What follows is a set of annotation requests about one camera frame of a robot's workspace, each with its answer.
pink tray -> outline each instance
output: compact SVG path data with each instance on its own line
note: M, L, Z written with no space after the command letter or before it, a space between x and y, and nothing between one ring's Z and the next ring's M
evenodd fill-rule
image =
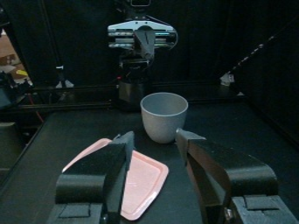
M111 142L99 139L67 164L63 172L90 153L98 151ZM130 171L126 177L126 192L122 215L131 221L136 220L154 202L164 185L168 167L134 150Z

black enclosure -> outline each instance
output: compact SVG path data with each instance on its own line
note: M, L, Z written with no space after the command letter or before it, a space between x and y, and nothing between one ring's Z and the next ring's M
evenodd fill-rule
M55 87L56 66L75 87L110 83L120 51L108 48L108 25L120 23L114 1L1 0L5 27L35 86ZM171 24L179 44L158 51L154 81L218 81L232 73L239 90L299 141L298 11L291 1L152 1L148 15Z
M21 113L36 110L46 111L47 116L0 191L0 222L43 223L67 161L99 138L132 130L140 151L174 170L166 182L170 191L162 191L160 198L182 193L176 174L187 183L182 198L158 200L140 223L170 223L171 219L183 223L178 207L162 212L175 203L186 206L180 211L191 216L191 223L198 223L199 208L176 146L151 142L140 115L118 111L110 103L122 73L122 50L108 48L108 26L124 21L115 1L0 0L0 6L9 21L4 30L32 80L31 93L42 98L40 107L20 104L0 111L0 122L16 119L31 125L32 119ZM154 91L186 97L191 103L190 131L244 151L274 168L282 199L299 218L299 2L152 0L148 15L179 33L178 46L155 52ZM230 87L220 85L226 73L235 78ZM75 88L56 89L62 75ZM71 104L47 105L50 96L60 98L64 91L72 92L66 97ZM51 113L74 109L84 111Z

black surface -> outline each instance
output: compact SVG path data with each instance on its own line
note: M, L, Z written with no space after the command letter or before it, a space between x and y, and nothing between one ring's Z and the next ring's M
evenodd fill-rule
M275 171L279 194L299 217L299 152L244 103L191 105L184 129L248 153ZM54 114L33 139L0 192L0 223L44 223L64 165L102 137L135 132L135 147L166 163L163 190L138 223L199 223L199 206L176 145L147 137L139 113L91 110Z

black curtain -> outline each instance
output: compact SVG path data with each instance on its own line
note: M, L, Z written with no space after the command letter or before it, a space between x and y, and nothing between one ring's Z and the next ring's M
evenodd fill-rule
M5 29L36 86L58 85L60 63L76 86L106 84L118 77L120 51L108 48L107 38L108 25L123 22L114 0L0 0L0 4L12 23ZM154 81L218 81L276 34L234 75L239 90L299 142L296 13L296 0L152 0L148 10L180 35L171 51L156 51Z

white cup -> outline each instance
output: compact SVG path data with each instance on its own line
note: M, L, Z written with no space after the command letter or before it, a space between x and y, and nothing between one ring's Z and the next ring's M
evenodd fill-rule
M168 144L184 125L188 102L178 94L155 93L144 97L140 106L147 135L159 144Z

